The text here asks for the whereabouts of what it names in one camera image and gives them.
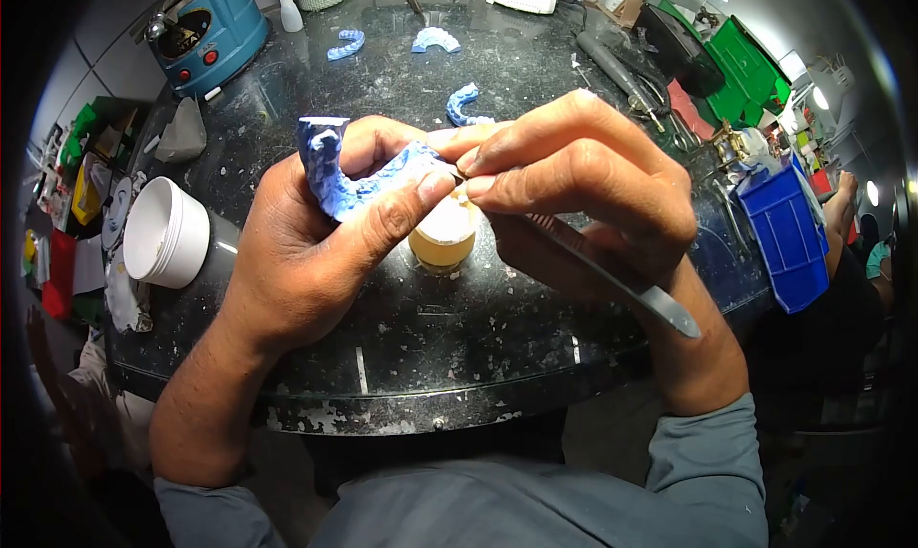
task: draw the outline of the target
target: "black granite countertop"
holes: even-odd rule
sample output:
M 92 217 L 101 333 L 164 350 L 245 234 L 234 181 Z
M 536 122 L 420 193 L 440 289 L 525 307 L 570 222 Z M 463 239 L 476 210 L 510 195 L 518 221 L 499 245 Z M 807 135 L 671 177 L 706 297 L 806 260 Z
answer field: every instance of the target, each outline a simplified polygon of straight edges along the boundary
M 583 10 L 517 12 L 486 0 L 419 0 L 462 44 L 447 54 L 412 53 L 422 27 L 405 0 L 346 0 L 304 16 L 286 34 L 279 13 L 263 51 L 222 94 L 201 104 L 208 146 L 189 164 L 161 164 L 139 153 L 132 171 L 167 175 L 209 209 L 211 247 L 200 275 L 182 290 L 152 287 L 153 331 L 118 334 L 109 326 L 109 362 L 120 385 L 155 399 L 219 308 L 233 246 L 262 173 L 295 151 L 304 115 L 360 118 L 382 114 L 421 129 L 449 127 L 448 96 L 475 82 L 474 114 L 518 118 L 583 87 L 627 110 L 624 94 L 579 50 Z M 599 26 L 594 21 L 599 19 Z M 591 14 L 589 27 L 610 32 Z M 342 28 L 366 44 L 329 62 Z M 160 134 L 177 106 L 163 91 L 138 144 Z M 770 303 L 761 259 L 741 256 L 721 203 L 705 177 L 717 163 L 707 148 L 677 150 L 696 182 L 699 237 L 690 253 L 732 323 Z M 574 225 L 587 222 L 574 216 Z M 649 373 L 645 338 L 622 307 L 572 302 L 497 256 L 487 223 L 472 254 L 453 273 L 429 274 L 407 243 L 396 247 L 361 290 L 340 325 L 313 346 L 281 360 L 262 389 L 253 422 L 326 434 L 395 434 L 474 426 L 582 400 Z

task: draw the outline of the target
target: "white dropper bottle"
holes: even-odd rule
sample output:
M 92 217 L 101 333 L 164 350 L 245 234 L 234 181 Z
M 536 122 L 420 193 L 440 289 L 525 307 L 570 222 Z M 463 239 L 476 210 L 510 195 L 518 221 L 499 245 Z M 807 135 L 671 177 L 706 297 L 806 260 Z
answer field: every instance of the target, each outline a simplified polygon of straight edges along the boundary
M 293 0 L 281 0 L 281 24 L 287 32 L 299 32 L 303 29 L 303 15 Z

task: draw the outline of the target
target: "person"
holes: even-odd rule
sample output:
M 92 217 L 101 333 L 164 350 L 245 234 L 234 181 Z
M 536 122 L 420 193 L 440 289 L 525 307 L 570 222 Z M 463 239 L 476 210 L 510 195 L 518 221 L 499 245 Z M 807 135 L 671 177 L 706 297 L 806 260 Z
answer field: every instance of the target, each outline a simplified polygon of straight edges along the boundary
M 884 241 L 873 246 L 867 257 L 865 274 L 870 284 L 877 289 L 883 304 L 883 310 L 891 313 L 896 295 L 892 288 L 892 248 L 895 238 L 889 235 Z
M 861 216 L 860 222 L 860 235 L 857 236 L 850 247 L 857 258 L 857 262 L 866 271 L 866 262 L 870 257 L 870 252 L 879 243 L 879 225 L 877 218 L 872 213 L 865 213 Z
M 26 336 L 33 382 L 64 458 L 131 546 L 168 546 L 148 476 L 153 403 L 110 388 L 105 351 L 92 332 L 79 365 L 66 374 L 54 365 L 44 318 L 34 305 L 26 315 Z
M 857 179 L 843 171 L 838 191 L 822 207 L 829 243 L 824 256 L 828 288 L 796 313 L 781 307 L 766 312 L 743 342 L 752 387 L 762 406 L 760 420 L 768 425 L 795 427 L 803 417 L 812 416 L 788 396 L 789 390 L 821 395 L 856 384 L 864 372 L 864 358 L 883 336 L 884 310 L 877 289 L 845 245 L 857 210 L 856 194 Z M 818 398 L 814 402 L 821 404 Z
M 430 134 L 362 118 L 345 132 L 340 166 L 364 171 L 412 140 L 472 177 L 469 198 L 520 269 L 571 295 L 616 298 L 494 223 L 586 211 L 597 220 L 585 230 L 592 245 L 668 290 L 702 335 L 684 338 L 632 307 L 669 411 L 649 445 L 644 488 L 503 456 L 402 465 L 339 488 L 312 545 L 765 546 L 754 403 L 740 346 L 686 256 L 696 229 L 686 171 L 587 91 L 512 123 Z M 297 155 L 263 175 L 222 307 L 153 413 L 154 486 L 176 546 L 284 545 L 235 485 L 256 394 L 285 351 L 332 331 L 373 267 L 453 188 L 451 175 L 432 171 L 334 228 Z

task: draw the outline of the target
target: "wall tile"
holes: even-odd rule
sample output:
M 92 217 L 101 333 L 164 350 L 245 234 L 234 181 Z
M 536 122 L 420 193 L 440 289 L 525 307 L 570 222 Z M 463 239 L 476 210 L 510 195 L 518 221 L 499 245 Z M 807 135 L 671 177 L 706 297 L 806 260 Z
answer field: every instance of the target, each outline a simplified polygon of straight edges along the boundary
M 68 124 L 74 121 L 76 115 L 83 109 L 83 106 L 92 104 L 93 100 L 95 100 L 98 95 L 109 95 L 109 92 L 106 91 L 106 87 L 102 85 L 102 82 L 99 81 L 96 74 L 89 72 L 86 74 L 83 83 L 80 83 L 79 87 L 77 87 L 70 101 L 63 107 L 63 112 L 61 112 L 61 116 L 58 118 L 58 124 L 60 124 L 62 128 L 66 128 Z
M 76 26 L 80 48 L 95 64 L 103 52 L 156 0 L 91 0 Z
M 29 140 L 36 146 L 43 147 L 41 141 L 48 135 L 52 125 L 61 114 L 63 106 L 67 104 L 67 99 L 83 82 L 88 72 L 89 66 L 80 55 L 80 50 L 76 48 L 76 43 L 74 40 L 67 40 L 61 52 L 61 58 L 58 59 L 52 75 L 48 78 L 39 107 L 32 120 Z
M 146 41 L 135 44 L 122 34 L 95 67 L 115 97 L 152 102 L 166 83 L 165 74 Z

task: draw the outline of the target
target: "hand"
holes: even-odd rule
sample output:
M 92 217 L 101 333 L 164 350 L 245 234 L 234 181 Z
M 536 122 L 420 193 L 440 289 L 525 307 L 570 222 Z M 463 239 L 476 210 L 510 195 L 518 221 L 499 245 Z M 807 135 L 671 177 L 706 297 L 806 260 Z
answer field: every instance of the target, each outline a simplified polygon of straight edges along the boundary
M 388 118 L 350 124 L 340 167 L 367 173 L 426 134 Z M 335 228 L 319 208 L 297 154 L 262 176 L 218 320 L 233 340 L 277 357 L 328 334 L 373 268 L 453 191 L 435 171 L 377 198 Z
M 857 194 L 857 178 L 851 172 L 842 171 L 838 176 L 838 191 L 846 192 L 854 199 Z
M 520 224 L 493 215 L 585 211 L 598 221 L 583 231 L 592 247 L 669 285 L 695 239 L 691 180 L 628 118 L 577 90 L 479 143 L 457 165 L 473 176 L 468 196 L 489 214 L 505 262 L 569 294 L 604 295 L 608 290 L 572 271 Z M 439 151 L 467 151 L 471 144 L 453 145 L 462 147 Z

